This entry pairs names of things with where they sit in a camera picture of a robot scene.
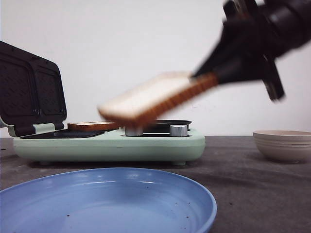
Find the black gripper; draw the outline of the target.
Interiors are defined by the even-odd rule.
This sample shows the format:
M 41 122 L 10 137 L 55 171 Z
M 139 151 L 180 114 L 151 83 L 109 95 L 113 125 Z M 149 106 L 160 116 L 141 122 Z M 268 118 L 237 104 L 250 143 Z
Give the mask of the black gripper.
M 262 80 L 272 101 L 284 96 L 275 59 L 311 39 L 309 0 L 227 0 L 221 37 L 193 78 L 213 70 L 218 84 Z

